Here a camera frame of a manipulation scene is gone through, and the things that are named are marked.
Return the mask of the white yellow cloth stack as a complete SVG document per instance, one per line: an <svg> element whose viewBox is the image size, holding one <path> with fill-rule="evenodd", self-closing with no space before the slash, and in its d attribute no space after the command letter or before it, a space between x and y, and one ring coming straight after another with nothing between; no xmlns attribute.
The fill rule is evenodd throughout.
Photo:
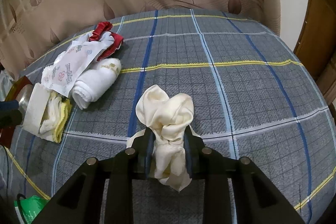
<svg viewBox="0 0 336 224"><path fill-rule="evenodd" d="M34 85L23 120L23 129L41 139L60 143L72 105L68 98Z"/></svg>

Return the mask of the brown wooden door frame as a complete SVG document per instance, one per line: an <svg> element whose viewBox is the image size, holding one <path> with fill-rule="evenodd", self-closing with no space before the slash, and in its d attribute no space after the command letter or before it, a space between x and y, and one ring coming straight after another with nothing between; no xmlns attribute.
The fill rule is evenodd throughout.
<svg viewBox="0 0 336 224"><path fill-rule="evenodd" d="M331 105L335 100L335 0L308 0L294 54Z"/></svg>

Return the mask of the steel bowl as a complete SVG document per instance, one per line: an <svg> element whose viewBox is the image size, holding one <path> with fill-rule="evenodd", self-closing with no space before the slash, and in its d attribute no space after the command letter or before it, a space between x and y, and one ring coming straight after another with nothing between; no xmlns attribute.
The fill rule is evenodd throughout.
<svg viewBox="0 0 336 224"><path fill-rule="evenodd" d="M18 109L22 113L22 115L25 115L26 113L31 94L33 92L33 88L34 86L32 84L25 85L16 97L16 100L19 104Z"/></svg>

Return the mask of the red gold gift box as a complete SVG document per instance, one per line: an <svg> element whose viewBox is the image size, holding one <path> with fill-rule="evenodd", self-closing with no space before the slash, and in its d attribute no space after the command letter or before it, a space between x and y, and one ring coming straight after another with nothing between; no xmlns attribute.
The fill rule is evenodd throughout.
<svg viewBox="0 0 336 224"><path fill-rule="evenodd" d="M10 148L15 128L23 123L25 115L19 111L17 95L21 89L32 82L23 76L14 83L6 96L5 100L1 102L1 145Z"/></svg>

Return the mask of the white towel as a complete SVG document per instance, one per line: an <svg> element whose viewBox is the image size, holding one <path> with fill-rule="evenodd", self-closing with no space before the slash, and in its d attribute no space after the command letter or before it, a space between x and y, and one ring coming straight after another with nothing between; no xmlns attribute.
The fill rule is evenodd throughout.
<svg viewBox="0 0 336 224"><path fill-rule="evenodd" d="M103 59L92 64L76 80L70 95L81 110L96 102L116 81L121 71L121 61Z"/></svg>

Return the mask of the cream silk cloth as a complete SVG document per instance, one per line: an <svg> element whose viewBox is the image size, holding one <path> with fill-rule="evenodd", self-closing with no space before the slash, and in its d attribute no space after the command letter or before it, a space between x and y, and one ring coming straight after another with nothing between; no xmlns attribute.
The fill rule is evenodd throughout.
<svg viewBox="0 0 336 224"><path fill-rule="evenodd" d="M194 119L193 99L185 93L169 97L158 85L152 85L138 100L135 113L155 135L150 177L180 192L192 181L183 145L185 129Z"/></svg>

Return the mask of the floral printed tissue pack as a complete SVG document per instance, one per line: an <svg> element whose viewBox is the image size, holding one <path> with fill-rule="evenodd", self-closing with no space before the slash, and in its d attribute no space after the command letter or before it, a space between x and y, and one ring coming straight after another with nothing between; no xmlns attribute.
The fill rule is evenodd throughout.
<svg viewBox="0 0 336 224"><path fill-rule="evenodd" d="M72 40L66 51L60 53L54 63L42 72L41 84L50 90L69 97L79 76L96 61L106 45L101 42L89 42L92 32Z"/></svg>

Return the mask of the green plastic bag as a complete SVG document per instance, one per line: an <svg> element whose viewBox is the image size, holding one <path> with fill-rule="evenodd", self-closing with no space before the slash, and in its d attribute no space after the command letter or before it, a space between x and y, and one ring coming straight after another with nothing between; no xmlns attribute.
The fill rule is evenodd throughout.
<svg viewBox="0 0 336 224"><path fill-rule="evenodd" d="M19 223L31 224L35 217L41 212L49 200L38 196L26 198L23 194L17 194L14 201L14 209Z"/></svg>

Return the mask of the red white satin eye mask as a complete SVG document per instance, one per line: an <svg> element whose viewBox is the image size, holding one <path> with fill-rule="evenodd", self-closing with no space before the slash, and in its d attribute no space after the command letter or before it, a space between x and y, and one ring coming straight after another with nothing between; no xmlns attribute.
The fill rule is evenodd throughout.
<svg viewBox="0 0 336 224"><path fill-rule="evenodd" d="M112 32L112 27L113 24L110 22L100 22L89 37L89 42L101 42L107 46L106 49L95 58L97 62L112 57L122 46L123 37Z"/></svg>

